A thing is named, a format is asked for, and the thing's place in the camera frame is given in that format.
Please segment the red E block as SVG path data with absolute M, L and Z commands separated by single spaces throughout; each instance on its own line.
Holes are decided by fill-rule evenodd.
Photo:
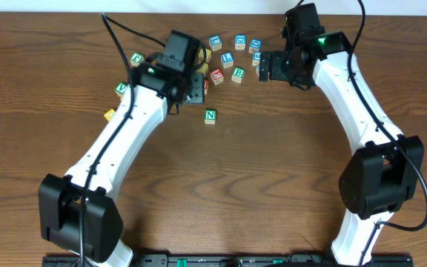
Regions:
M 215 85 L 219 85 L 224 82 L 225 75 L 220 68 L 216 68 L 210 72 L 210 78 Z

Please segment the green N block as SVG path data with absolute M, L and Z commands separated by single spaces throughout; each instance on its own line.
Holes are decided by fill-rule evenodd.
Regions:
M 204 121 L 206 125 L 216 124 L 217 112 L 216 110 L 206 109 L 204 115 Z

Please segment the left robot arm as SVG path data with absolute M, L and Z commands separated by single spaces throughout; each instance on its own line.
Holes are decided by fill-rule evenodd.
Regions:
M 39 186 L 41 234 L 78 254 L 63 266 L 129 266 L 133 251 L 122 240 L 116 207 L 119 189 L 145 141 L 171 107 L 201 104 L 200 40 L 172 31 L 161 53 L 128 69 L 122 100 L 96 141 L 63 177 L 48 174 Z

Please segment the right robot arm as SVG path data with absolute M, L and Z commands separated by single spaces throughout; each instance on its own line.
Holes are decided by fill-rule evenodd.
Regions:
M 316 6 L 298 3 L 285 13 L 282 51 L 262 52 L 259 80 L 318 87 L 331 103 L 351 148 L 339 178 L 345 215 L 325 256 L 289 260 L 290 266 L 411 266 L 409 256 L 374 256 L 372 250 L 392 216 L 426 181 L 420 167 L 424 146 L 386 115 L 360 72 L 356 42 L 327 32 Z

